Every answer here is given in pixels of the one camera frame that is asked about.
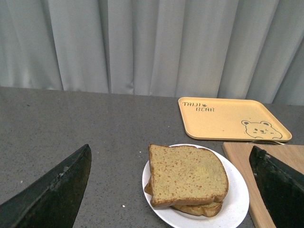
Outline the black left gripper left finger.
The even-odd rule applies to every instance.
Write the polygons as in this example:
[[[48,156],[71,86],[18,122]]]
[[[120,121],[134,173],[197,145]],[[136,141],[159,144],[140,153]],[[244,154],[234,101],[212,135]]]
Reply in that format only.
[[[2,228],[71,228],[91,170],[85,144],[0,206]]]

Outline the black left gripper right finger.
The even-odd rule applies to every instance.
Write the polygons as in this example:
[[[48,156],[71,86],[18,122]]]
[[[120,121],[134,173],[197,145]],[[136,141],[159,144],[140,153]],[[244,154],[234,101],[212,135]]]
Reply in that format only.
[[[304,175],[253,146],[249,163],[260,195],[277,228],[304,226]]]

